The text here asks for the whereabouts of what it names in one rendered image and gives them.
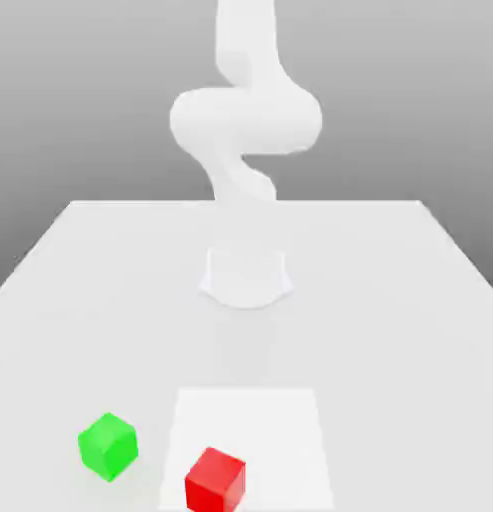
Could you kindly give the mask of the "small red cube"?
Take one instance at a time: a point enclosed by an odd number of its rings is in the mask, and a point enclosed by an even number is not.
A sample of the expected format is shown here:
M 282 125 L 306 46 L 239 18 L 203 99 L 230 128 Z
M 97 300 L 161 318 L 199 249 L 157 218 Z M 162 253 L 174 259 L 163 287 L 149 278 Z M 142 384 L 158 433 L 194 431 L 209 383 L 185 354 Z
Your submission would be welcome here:
M 246 463 L 207 447 L 184 479 L 191 512 L 236 512 L 246 490 Z

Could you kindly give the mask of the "small green cube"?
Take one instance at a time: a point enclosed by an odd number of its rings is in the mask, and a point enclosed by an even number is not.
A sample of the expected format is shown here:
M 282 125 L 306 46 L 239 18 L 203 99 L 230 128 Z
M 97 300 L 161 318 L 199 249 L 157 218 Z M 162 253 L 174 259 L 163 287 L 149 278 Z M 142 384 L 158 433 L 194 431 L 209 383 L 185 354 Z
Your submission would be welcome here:
M 138 457 L 136 429 L 113 413 L 103 414 L 78 434 L 83 464 L 112 482 Z

